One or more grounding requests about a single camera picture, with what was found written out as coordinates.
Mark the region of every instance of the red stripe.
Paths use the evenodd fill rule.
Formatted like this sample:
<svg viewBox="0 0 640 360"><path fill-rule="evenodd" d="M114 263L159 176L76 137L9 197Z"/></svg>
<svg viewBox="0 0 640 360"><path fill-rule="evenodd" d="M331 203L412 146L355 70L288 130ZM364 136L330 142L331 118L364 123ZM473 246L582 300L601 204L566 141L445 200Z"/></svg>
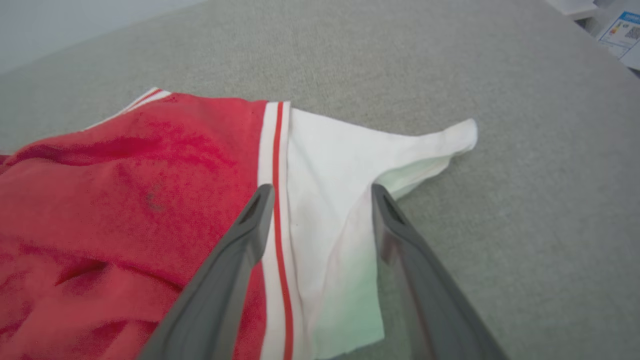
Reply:
<svg viewBox="0 0 640 360"><path fill-rule="evenodd" d="M273 219L276 232L276 257L278 258L278 273L282 287L282 300L284 301L284 357L283 360L291 360L293 356L293 314L291 312L291 298L289 297L289 285L287 273L284 268L284 256L282 255L282 229L280 225L280 132L282 130L282 102L278 103L278 120L276 122L276 135L273 139L273 188L275 201L273 204Z"/></svg>
<svg viewBox="0 0 640 360"><path fill-rule="evenodd" d="M162 89L155 89L151 94L148 94L147 96L143 97L142 99L134 102L133 104L131 104L130 107L128 107L125 111L129 111L131 108L134 108L136 105L138 105L139 103L143 102L144 100L147 100L148 98L152 97L153 95L161 92Z"/></svg>

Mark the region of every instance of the striped trim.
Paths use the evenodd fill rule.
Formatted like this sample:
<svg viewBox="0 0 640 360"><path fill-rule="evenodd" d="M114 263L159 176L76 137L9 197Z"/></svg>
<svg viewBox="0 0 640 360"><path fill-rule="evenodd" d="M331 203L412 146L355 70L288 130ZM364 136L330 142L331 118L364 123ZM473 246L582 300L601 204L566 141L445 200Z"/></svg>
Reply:
<svg viewBox="0 0 640 360"><path fill-rule="evenodd" d="M273 184L275 201L267 245L262 256L267 325L262 360L307 359L305 326L296 279L287 194L289 102L269 102L264 110L258 185Z"/></svg>
<svg viewBox="0 0 640 360"><path fill-rule="evenodd" d="M162 90L160 88L151 88L147 92L142 94L142 96L140 96L139 98L133 100L133 102L130 103L129 105L127 105L124 109L118 111L115 115L110 116L110 117L108 117L108 118L106 118L106 119L104 119L104 120L102 120L100 122L97 122L97 123L95 123L95 124L93 124L93 125L91 125L89 127L86 127L86 128L83 129L83 131L84 130L89 130L92 127L96 127L96 126L98 126L100 124L103 124L103 123L105 123L105 122L107 122L107 121L109 121L109 120L111 120L111 119L113 119L113 118L115 118L115 117L117 117L119 115L127 113L127 112L129 112L129 111L131 111L131 110L133 110L135 108L139 108L140 106L143 106L144 104L148 104L148 103L150 103L152 101L160 100L163 97L167 97L169 95L171 95L171 93L168 92L168 91L164 91L164 90Z"/></svg>
<svg viewBox="0 0 640 360"><path fill-rule="evenodd" d="M293 314L291 311L291 295L287 284L284 255L282 253L282 225L280 223L280 134L282 132L282 103L278 103L278 118L276 120L276 133L273 137L273 188L275 189L275 202L273 217L275 219L276 257L278 260L278 274L280 275L280 287L284 302L284 356L283 360L291 360L293 355Z"/></svg>

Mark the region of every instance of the white fabric corner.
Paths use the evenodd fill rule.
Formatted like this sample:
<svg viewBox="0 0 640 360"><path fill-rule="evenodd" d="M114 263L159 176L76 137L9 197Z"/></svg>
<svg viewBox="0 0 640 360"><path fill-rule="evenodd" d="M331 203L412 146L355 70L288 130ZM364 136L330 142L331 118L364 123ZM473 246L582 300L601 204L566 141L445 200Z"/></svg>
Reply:
<svg viewBox="0 0 640 360"><path fill-rule="evenodd" d="M472 119L402 136L292 109L287 154L289 227L312 359L384 338L378 302L371 184L394 198L443 171L477 140Z"/></svg>

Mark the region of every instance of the white wall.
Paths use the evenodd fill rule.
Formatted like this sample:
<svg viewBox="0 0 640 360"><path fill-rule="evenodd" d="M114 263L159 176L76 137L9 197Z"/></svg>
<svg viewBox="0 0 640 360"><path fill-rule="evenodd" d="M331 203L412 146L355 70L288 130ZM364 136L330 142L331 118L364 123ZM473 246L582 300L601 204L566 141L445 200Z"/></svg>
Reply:
<svg viewBox="0 0 640 360"><path fill-rule="evenodd" d="M0 0L0 74L205 0Z"/></svg>

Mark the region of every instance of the stain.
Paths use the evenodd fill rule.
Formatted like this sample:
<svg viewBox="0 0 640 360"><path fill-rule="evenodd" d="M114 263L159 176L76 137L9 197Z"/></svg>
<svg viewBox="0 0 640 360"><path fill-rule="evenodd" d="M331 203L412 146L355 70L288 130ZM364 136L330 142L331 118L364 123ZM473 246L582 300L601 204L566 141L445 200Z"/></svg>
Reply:
<svg viewBox="0 0 640 360"><path fill-rule="evenodd" d="M160 204L156 204L154 202L154 199L158 192L160 192L160 184L155 184L153 189L151 189L151 191L145 197L145 202L147 203L147 206L149 207L149 209L159 213L164 211L164 206Z"/></svg>

